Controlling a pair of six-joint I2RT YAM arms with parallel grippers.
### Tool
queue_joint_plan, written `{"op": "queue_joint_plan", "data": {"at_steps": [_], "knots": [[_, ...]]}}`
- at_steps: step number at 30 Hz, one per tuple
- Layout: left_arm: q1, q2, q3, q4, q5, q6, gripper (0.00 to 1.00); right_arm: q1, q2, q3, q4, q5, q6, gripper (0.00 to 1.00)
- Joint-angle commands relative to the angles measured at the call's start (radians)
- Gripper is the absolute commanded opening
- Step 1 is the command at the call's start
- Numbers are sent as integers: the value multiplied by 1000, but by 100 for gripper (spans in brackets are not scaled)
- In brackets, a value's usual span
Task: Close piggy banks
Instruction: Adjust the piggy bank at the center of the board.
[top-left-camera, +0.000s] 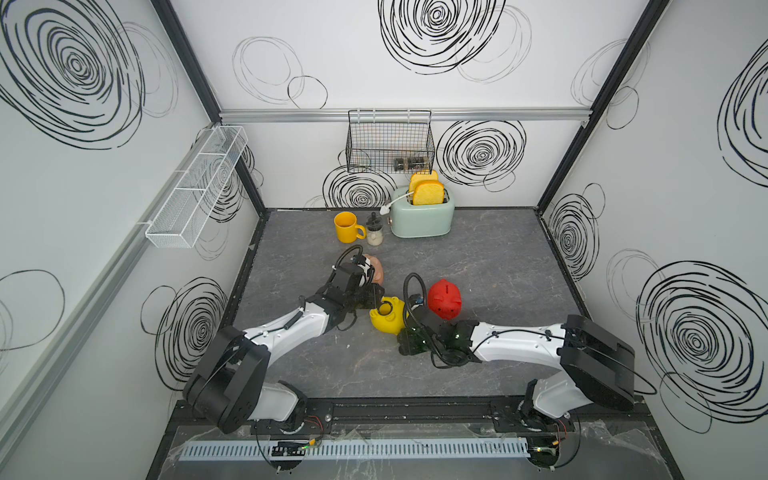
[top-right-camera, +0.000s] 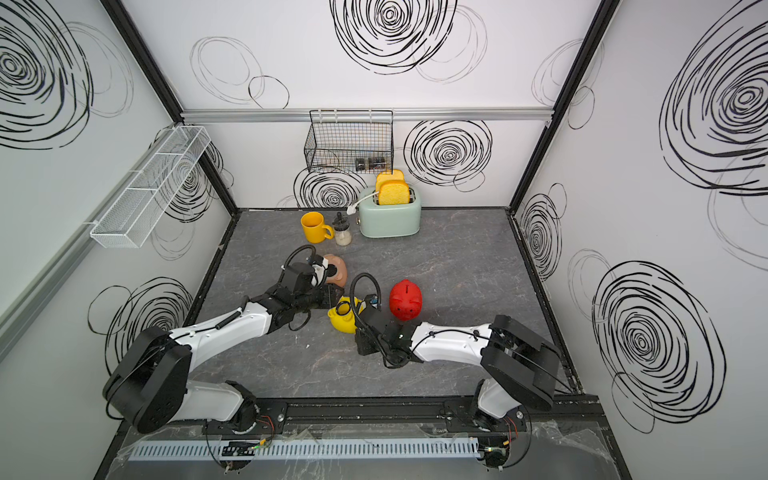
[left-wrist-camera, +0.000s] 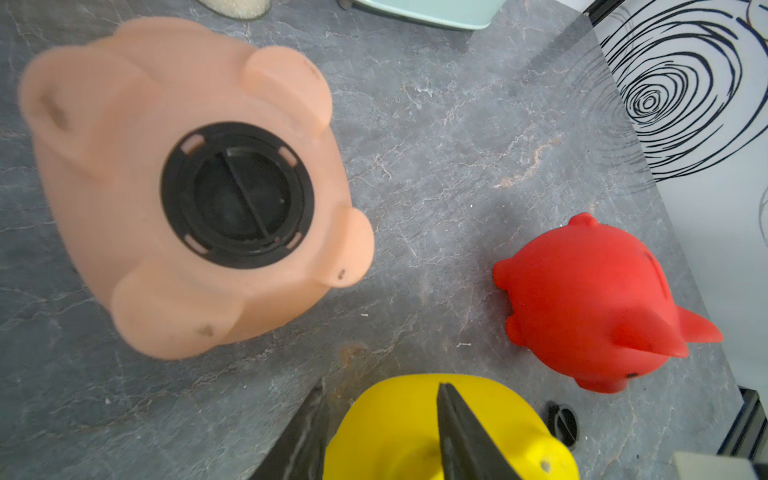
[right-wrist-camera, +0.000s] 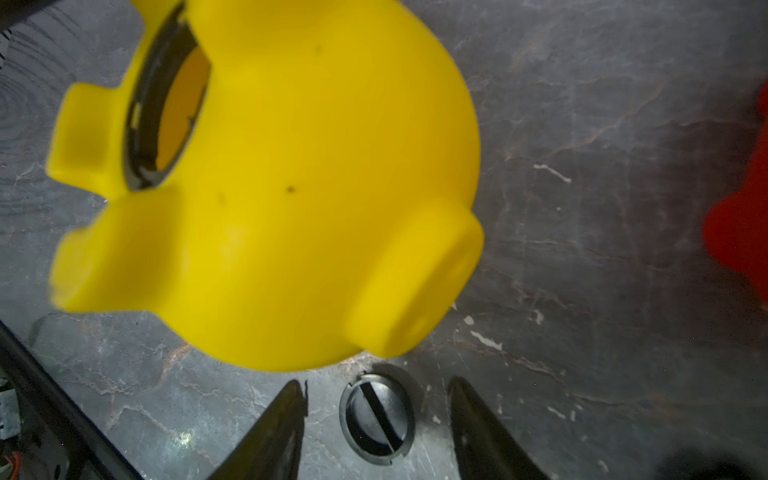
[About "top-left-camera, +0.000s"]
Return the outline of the red piggy bank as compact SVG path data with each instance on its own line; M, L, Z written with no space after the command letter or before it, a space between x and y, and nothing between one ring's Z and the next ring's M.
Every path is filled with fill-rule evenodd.
M439 318L453 320L462 310L461 292L454 283L441 279L429 289L427 304Z

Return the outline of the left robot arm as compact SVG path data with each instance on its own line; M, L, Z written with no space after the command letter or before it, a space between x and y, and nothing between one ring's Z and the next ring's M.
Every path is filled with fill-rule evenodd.
M325 284L289 313L247 330L222 328L184 386L184 399L223 433L262 420L299 429L306 397L286 382L267 383L269 367L356 310L377 308L383 297L375 281L380 272L375 258L355 255L334 265Z

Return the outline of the black round plug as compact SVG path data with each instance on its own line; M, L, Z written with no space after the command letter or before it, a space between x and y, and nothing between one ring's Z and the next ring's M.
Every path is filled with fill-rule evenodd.
M381 317L389 316L393 311L393 306L390 302L384 301L376 310L376 313Z

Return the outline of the yellow piggy bank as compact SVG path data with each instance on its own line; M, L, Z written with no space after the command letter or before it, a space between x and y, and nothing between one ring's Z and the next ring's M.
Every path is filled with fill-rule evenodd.
M376 313L377 308L369 311L369 318L372 326L379 332L397 335L404 328L403 312L405 303L398 297L383 297L383 302L388 301L393 306L392 313L387 317L381 317Z

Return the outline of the pink piggy bank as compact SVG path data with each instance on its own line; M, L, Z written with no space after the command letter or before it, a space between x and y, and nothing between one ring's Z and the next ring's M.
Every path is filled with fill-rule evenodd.
M373 255L365 254L365 257L367 258L368 262L370 263L371 267L373 268L373 278L372 282L382 286L383 280L384 280L384 270L381 262L379 259Z

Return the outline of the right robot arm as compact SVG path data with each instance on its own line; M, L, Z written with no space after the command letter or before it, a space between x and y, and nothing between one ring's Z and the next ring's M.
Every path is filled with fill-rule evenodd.
M634 407L634 349L587 317L570 315L563 323L538 327L501 326L446 321L424 305L407 305L403 319L400 354L428 353L439 369L495 361L554 369L552 376L528 383L518 407L531 427L590 404L623 412Z

